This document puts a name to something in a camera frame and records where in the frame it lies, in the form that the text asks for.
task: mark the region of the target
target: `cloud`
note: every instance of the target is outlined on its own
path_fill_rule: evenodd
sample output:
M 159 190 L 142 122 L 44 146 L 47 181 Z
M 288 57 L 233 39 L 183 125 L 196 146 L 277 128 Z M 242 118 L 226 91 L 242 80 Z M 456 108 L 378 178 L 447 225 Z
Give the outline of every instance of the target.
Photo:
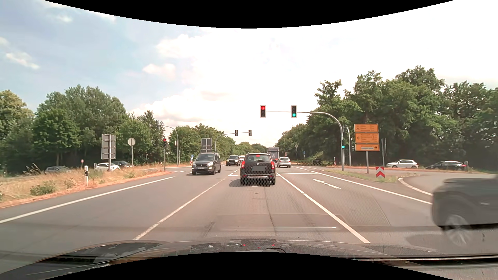
M 357 76 L 370 70 L 393 78 L 416 65 L 435 68 L 441 76 L 496 80 L 498 57 L 492 54 L 497 41 L 490 34 L 498 22 L 489 5 L 452 1 L 307 27 L 200 27 L 202 36 L 182 34 L 156 45 L 160 60 L 189 61 L 190 67 L 178 75 L 190 88 L 135 110 L 152 110 L 169 126 L 198 120 L 221 130 L 252 129 L 252 138 L 235 140 L 273 145 L 283 131 L 304 123 L 306 114 L 291 119 L 290 113 L 269 113 L 263 119 L 259 105 L 290 111 L 290 105 L 297 104 L 298 111 L 310 111 L 317 107 L 314 93 L 324 80 L 341 79 L 342 92 L 352 90 Z M 464 34 L 486 41 L 457 40 Z
M 145 66 L 142 71 L 148 74 L 157 75 L 172 81 L 176 77 L 176 67 L 174 64 L 166 63 L 163 66 L 149 64 Z
M 29 60 L 31 60 L 31 56 L 29 56 L 29 54 L 25 53 L 25 52 L 21 52 L 21 53 L 6 53 L 5 54 L 6 58 L 24 66 L 24 67 L 28 67 L 28 68 L 31 68 L 31 69 L 38 69 L 40 68 L 40 66 L 32 63 L 32 62 L 29 62 Z
M 112 14 L 105 14 L 101 12 L 96 12 L 96 11 L 91 11 L 91 10 L 84 10 L 84 9 L 79 9 L 71 6 L 66 6 L 58 3 L 53 3 L 53 2 L 48 2 L 44 0 L 37 0 L 38 3 L 40 3 L 45 9 L 65 9 L 65 10 L 70 10 L 74 12 L 86 12 L 86 13 L 91 13 L 94 14 L 102 19 L 115 22 L 116 21 L 116 16 Z M 62 20 L 63 22 L 71 22 L 72 19 L 68 16 L 64 15 L 58 15 L 56 16 L 58 19 Z
M 36 65 L 30 60 L 32 60 L 31 56 L 23 51 L 20 51 L 12 46 L 12 44 L 5 38 L 0 37 L 0 46 L 3 47 L 2 52 L 5 53 L 5 57 L 17 64 L 20 64 L 24 67 L 28 67 L 31 69 L 39 69 L 40 66 Z

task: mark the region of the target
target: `traffic light pole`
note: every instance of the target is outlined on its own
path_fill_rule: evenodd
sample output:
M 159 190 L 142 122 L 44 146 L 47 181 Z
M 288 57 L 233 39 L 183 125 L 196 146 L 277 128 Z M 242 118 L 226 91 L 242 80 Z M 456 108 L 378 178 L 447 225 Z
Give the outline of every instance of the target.
M 242 134 L 242 133 L 249 133 L 249 132 L 237 132 L 237 134 Z M 218 138 L 220 138 L 223 135 L 231 135 L 231 134 L 235 134 L 235 133 L 225 133 L 225 134 L 222 134 L 222 135 L 216 137 L 216 140 L 215 140 L 215 151 L 216 151 L 216 141 L 218 141 Z
M 178 149 L 178 146 L 180 146 L 180 138 L 178 138 L 178 132 L 176 131 L 176 129 L 174 129 L 172 127 L 165 126 L 165 125 L 160 125 L 159 121 L 156 121 L 156 124 L 158 126 L 171 128 L 172 130 L 175 131 L 175 133 L 176 133 L 176 166 L 180 166 L 180 149 Z M 165 158 L 165 160 L 164 160 L 164 166 L 166 166 L 166 154 L 164 154 L 164 158 Z
M 349 127 L 346 126 L 346 129 L 348 130 L 348 143 L 349 143 L 349 166 L 351 167 L 351 135 L 349 133 Z
M 289 111 L 265 111 L 265 112 L 266 113 L 291 113 Z M 327 115 L 327 116 L 333 118 L 337 122 L 337 124 L 339 125 L 339 129 L 341 130 L 341 170 L 344 171 L 344 149 L 342 148 L 342 144 L 344 142 L 344 136 L 343 136 L 344 135 L 344 131 L 343 131 L 342 124 L 339 122 L 339 120 L 336 117 L 330 115 L 329 113 L 325 113 L 325 112 L 298 112 L 298 113 L 304 113 L 304 114 L 323 114 L 323 115 Z

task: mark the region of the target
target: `car rear window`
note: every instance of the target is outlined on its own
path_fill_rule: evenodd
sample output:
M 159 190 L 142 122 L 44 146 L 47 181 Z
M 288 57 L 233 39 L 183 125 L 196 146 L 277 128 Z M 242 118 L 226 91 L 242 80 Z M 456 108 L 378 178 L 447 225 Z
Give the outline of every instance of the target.
M 271 161 L 270 157 L 266 154 L 251 154 L 246 156 L 246 161 Z

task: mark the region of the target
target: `arrow on sign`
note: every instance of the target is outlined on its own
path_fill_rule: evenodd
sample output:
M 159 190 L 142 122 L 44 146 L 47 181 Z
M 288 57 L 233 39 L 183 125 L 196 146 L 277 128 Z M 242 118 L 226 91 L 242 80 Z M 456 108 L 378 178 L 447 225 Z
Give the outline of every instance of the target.
M 331 184 L 325 183 L 324 181 L 320 181 L 320 180 L 317 180 L 317 179 L 313 179 L 313 180 L 315 180 L 315 181 L 317 181 L 317 182 L 320 182 L 320 183 L 322 183 L 322 184 L 326 184 L 327 186 L 331 186 L 331 187 L 333 187 L 333 188 L 340 189 L 339 187 L 336 187 L 336 186 L 334 186 L 334 185 L 331 185 Z

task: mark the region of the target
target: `truck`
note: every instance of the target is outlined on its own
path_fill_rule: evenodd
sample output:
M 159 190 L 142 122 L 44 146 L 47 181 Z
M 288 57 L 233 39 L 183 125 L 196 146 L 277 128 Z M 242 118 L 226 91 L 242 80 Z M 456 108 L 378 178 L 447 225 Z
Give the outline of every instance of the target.
M 278 158 L 280 156 L 279 152 L 278 152 L 278 147 L 270 147 L 270 148 L 267 148 L 266 152 L 270 155 L 271 159 L 275 162 L 278 161 Z

